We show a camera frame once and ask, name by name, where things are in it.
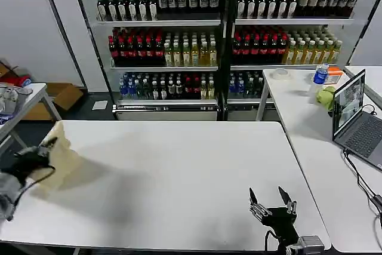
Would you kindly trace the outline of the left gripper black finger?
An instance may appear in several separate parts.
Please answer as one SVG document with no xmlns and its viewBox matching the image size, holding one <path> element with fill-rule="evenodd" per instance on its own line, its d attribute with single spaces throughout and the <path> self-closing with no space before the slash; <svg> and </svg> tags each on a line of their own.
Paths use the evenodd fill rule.
<svg viewBox="0 0 382 255">
<path fill-rule="evenodd" d="M 47 141 L 41 143 L 38 146 L 38 155 L 40 157 L 49 157 L 49 154 L 52 151 L 52 149 L 54 148 L 57 139 L 58 139 L 57 137 L 52 137 L 52 138 L 48 139 Z"/>
</svg>

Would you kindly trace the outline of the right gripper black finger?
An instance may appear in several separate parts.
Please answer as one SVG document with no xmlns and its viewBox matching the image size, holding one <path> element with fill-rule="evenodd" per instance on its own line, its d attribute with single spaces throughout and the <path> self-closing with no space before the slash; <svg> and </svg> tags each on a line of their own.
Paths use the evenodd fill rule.
<svg viewBox="0 0 382 255">
<path fill-rule="evenodd" d="M 264 218 L 271 216 L 272 213 L 261 205 L 255 196 L 252 188 L 249 188 L 249 210 L 252 212 L 252 215 L 256 218 Z"/>
<path fill-rule="evenodd" d="M 289 193 L 286 192 L 281 186 L 278 186 L 279 194 L 284 202 L 283 207 L 279 207 L 278 210 L 282 214 L 296 215 L 297 214 L 297 201 L 292 200 Z"/>
</svg>

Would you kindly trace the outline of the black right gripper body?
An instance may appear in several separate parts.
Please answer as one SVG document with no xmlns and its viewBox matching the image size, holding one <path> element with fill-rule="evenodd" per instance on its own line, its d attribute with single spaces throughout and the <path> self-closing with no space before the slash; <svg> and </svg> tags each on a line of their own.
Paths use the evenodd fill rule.
<svg viewBox="0 0 382 255">
<path fill-rule="evenodd" d="M 268 214 L 263 216 L 261 223 L 270 227 L 279 243 L 279 248 L 296 244 L 298 233 L 294 223 L 297 219 L 296 212 L 289 212 L 286 207 L 269 208 Z"/>
</svg>

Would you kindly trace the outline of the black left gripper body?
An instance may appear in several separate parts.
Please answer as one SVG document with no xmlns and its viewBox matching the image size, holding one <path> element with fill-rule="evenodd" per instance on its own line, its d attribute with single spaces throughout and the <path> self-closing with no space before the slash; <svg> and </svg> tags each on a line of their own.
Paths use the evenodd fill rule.
<svg viewBox="0 0 382 255">
<path fill-rule="evenodd" d="M 55 172 L 55 168 L 50 165 L 49 157 L 40 157 L 38 155 L 38 146 L 32 146 L 16 152 L 14 161 L 11 165 L 1 167 L 1 174 L 14 176 L 21 185 L 26 184 L 26 179 L 35 171 L 43 169 L 51 169 Z"/>
</svg>

